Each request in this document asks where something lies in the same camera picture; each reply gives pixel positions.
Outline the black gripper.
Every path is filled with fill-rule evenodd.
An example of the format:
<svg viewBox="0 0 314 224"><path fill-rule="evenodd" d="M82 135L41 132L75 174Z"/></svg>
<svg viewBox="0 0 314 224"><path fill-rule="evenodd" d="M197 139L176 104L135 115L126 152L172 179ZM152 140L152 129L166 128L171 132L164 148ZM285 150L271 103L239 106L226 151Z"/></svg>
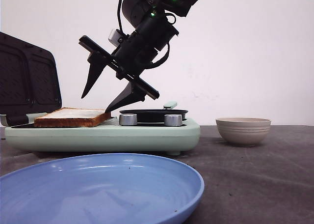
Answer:
<svg viewBox="0 0 314 224"><path fill-rule="evenodd" d="M159 92L142 80L139 75L146 69L152 69L163 64L169 57L167 50L164 57L153 63L157 56L174 35L179 31L166 17L145 18L131 35L124 37L120 45L110 54L84 35L79 39L79 44L90 52L87 61L90 63L88 77L81 99L91 90L104 68L108 65L116 71L118 79L129 81L125 89L109 104L105 112L112 112L145 100L145 95L152 99L159 97Z"/></svg>

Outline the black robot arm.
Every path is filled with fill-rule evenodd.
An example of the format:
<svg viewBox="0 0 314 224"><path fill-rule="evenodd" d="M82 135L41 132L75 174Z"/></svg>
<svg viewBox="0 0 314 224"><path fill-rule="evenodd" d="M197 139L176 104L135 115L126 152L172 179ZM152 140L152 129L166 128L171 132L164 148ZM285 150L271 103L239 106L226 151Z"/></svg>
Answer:
<svg viewBox="0 0 314 224"><path fill-rule="evenodd" d="M154 58L170 40L178 35L178 30L168 20L168 16L185 17L198 0L119 0L117 14L123 14L135 28L132 34L125 34L122 28L114 30L109 41L116 46L108 53L100 45L84 35L79 44L90 52L87 82L82 96L85 97L103 69L109 66L118 79L128 80L125 89L109 104L106 112L123 106L144 101L145 96L159 97L159 92L140 78L147 69L159 67L169 57L166 54L154 62Z"/></svg>

